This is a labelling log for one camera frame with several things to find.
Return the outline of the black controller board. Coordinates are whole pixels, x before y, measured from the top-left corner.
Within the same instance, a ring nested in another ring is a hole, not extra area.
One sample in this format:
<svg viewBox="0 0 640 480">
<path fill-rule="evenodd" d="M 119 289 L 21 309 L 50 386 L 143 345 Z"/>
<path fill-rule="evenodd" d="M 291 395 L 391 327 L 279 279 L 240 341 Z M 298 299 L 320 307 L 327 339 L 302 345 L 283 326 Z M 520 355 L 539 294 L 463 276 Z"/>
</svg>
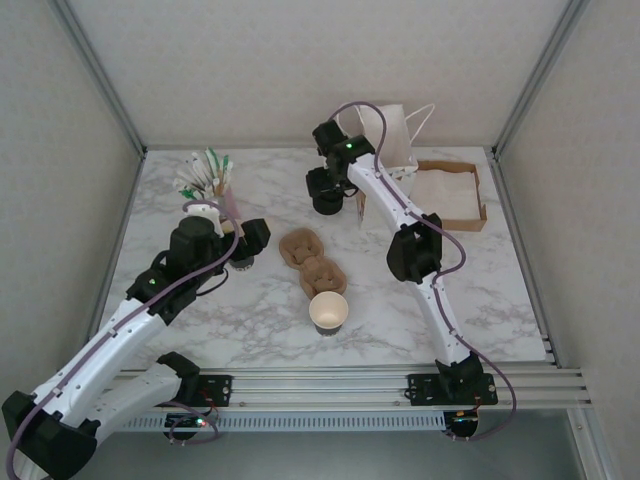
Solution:
<svg viewBox="0 0 640 480">
<path fill-rule="evenodd" d="M 163 434 L 170 439 L 170 430 L 173 430 L 173 439 L 176 441 L 187 441 L 196 436 L 202 430 L 208 428 L 207 422 L 191 414 L 168 414 L 165 417 Z"/>
<path fill-rule="evenodd" d="M 479 417 L 475 410 L 447 411 L 444 413 L 443 433 L 454 441 L 469 441 L 478 429 Z"/>
</svg>

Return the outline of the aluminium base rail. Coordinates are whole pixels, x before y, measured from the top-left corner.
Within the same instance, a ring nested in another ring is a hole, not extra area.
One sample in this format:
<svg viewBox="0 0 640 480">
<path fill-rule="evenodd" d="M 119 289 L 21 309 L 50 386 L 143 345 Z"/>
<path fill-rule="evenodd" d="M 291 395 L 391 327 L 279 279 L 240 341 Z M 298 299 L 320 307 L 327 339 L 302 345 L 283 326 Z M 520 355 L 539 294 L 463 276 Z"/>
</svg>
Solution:
<svg viewBox="0 0 640 480">
<path fill-rule="evenodd" d="M 520 409 L 592 406 L 578 369 L 540 362 L 499 368 L 511 382 Z M 231 411 L 387 411 L 411 407 L 404 395 L 409 374 L 434 371 L 430 365 L 392 365 L 205 369 L 203 373 L 233 377 Z"/>
</svg>

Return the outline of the brown cardboard napkin tray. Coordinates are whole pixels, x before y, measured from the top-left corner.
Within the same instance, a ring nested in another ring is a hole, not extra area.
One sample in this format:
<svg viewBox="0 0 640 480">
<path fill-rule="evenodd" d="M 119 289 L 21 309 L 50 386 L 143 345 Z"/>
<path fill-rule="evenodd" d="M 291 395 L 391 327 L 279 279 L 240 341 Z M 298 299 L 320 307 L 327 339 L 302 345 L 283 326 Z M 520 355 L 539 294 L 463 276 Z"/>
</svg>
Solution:
<svg viewBox="0 0 640 480">
<path fill-rule="evenodd" d="M 442 227 L 449 231 L 465 231 L 465 232 L 480 232 L 487 221 L 486 205 L 482 203 L 480 199 L 480 178 L 477 167 L 472 163 L 465 162 L 450 162 L 443 160 L 423 160 L 418 162 L 418 171 L 420 170 L 443 170 L 451 173 L 471 172 L 475 175 L 476 191 L 478 199 L 478 207 L 480 210 L 479 220 L 470 221 L 456 221 L 456 220 L 442 220 Z"/>
</svg>

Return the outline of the aluminium frame post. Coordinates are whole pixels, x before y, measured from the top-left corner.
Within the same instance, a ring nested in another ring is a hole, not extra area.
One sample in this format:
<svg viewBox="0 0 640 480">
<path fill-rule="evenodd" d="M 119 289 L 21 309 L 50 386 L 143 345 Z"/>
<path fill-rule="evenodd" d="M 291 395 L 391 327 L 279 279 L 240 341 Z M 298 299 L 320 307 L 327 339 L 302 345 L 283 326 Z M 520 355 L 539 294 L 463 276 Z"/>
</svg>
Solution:
<svg viewBox="0 0 640 480">
<path fill-rule="evenodd" d="M 141 140 L 102 62 L 91 45 L 91 41 L 81 25 L 70 0 L 46 0 L 46 3 L 57 18 L 62 30 L 68 37 L 127 141 L 136 152 L 137 157 L 143 161 L 146 158 L 147 147 Z"/>
<path fill-rule="evenodd" d="M 573 30 L 591 0 L 567 0 L 551 34 L 544 44 L 540 55 L 528 75 L 507 120 L 505 121 L 494 145 L 491 147 L 493 158 L 499 161 L 515 138 L 529 109 L 545 84 Z"/>
</svg>

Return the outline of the aluminium table side rail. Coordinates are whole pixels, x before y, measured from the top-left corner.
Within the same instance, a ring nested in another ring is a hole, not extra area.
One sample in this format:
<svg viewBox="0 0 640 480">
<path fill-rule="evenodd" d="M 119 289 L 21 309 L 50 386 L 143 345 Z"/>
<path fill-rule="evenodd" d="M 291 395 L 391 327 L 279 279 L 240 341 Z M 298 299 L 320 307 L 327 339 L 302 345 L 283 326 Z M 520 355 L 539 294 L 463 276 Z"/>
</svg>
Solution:
<svg viewBox="0 0 640 480">
<path fill-rule="evenodd" d="M 536 319 L 543 340 L 549 344 L 546 350 L 548 355 L 551 357 L 550 363 L 558 368 L 561 368 L 562 362 L 559 360 L 557 348 L 551 335 L 547 312 L 542 301 L 538 283 L 535 279 L 531 260 L 524 242 L 524 237 L 518 223 L 511 195 L 506 184 L 505 175 L 502 171 L 496 154 L 493 152 L 493 149 L 491 147 L 487 147 L 485 149 L 485 156 L 489 165 L 497 195 L 499 197 L 499 201 L 502 206 L 505 221 L 512 238 L 514 250 L 523 276 L 527 294 L 531 302 L 534 317 Z"/>
<path fill-rule="evenodd" d="M 118 229 L 116 232 L 113 248 L 111 249 L 109 254 L 108 262 L 106 265 L 106 271 L 98 290 L 94 308 L 92 310 L 89 322 L 85 327 L 83 334 L 80 337 L 80 348 L 83 348 L 91 340 L 91 338 L 97 333 L 100 327 L 102 315 L 104 313 L 108 294 L 113 282 L 115 269 L 116 269 L 120 251 L 123 245 L 124 237 L 127 230 L 127 225 L 129 223 L 129 219 L 133 210 L 135 198 L 137 195 L 138 187 L 141 181 L 142 172 L 144 169 L 144 164 L 147 156 L 148 156 L 148 149 L 144 147 L 135 170 L 132 186 L 126 198 L 125 208 L 118 224 Z"/>
</svg>

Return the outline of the single paper coffee cup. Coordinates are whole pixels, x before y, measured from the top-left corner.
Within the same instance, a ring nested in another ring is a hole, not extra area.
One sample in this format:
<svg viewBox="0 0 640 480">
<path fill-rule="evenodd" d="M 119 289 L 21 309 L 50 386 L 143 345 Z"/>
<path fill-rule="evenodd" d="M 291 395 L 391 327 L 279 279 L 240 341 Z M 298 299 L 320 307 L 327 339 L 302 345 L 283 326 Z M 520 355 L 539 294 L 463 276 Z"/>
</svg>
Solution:
<svg viewBox="0 0 640 480">
<path fill-rule="evenodd" d="M 318 293 L 309 304 L 309 316 L 316 331 L 322 336 L 339 332 L 349 315 L 347 300 L 339 293 Z"/>
</svg>

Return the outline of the brown pulp cup carrier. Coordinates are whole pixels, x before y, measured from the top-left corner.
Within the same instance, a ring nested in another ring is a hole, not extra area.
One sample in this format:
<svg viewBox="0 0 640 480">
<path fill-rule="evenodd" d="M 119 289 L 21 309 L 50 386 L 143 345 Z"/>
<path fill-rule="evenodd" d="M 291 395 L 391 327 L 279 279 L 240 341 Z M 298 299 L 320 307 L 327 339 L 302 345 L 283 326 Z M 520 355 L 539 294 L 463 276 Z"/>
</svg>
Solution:
<svg viewBox="0 0 640 480">
<path fill-rule="evenodd" d="M 309 299 L 323 292 L 346 291 L 346 275 L 325 255 L 322 241 L 311 229 L 299 228 L 283 236 L 279 252 L 286 265 L 298 271 L 300 286 Z"/>
</svg>

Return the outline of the white paper handle bag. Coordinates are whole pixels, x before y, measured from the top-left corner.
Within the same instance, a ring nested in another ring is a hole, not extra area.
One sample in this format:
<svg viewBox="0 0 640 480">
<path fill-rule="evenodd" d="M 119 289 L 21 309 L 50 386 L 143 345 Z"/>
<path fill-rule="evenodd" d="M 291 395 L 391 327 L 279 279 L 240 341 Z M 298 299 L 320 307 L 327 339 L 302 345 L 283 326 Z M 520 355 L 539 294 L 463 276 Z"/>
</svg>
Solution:
<svg viewBox="0 0 640 480">
<path fill-rule="evenodd" d="M 387 131 L 380 153 L 380 164 L 390 174 L 402 193 L 409 196 L 416 179 L 418 161 L 412 150 L 412 143 L 429 120 L 435 104 L 426 104 L 406 114 L 402 104 L 378 106 L 385 117 Z M 359 226 L 366 230 L 386 227 L 384 219 L 374 202 L 364 193 L 356 195 Z"/>
</svg>

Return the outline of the stack of black lids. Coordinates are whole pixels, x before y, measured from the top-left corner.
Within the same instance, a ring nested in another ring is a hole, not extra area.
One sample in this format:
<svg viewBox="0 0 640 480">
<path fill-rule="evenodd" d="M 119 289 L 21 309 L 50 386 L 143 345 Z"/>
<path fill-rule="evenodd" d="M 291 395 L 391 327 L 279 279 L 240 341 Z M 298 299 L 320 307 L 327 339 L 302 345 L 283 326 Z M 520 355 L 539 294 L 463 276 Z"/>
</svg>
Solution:
<svg viewBox="0 0 640 480">
<path fill-rule="evenodd" d="M 339 194 L 334 194 L 331 192 L 326 192 L 323 195 L 314 197 L 312 199 L 312 205 L 314 210 L 325 216 L 331 216 L 339 213 L 343 208 L 344 196 Z"/>
</svg>

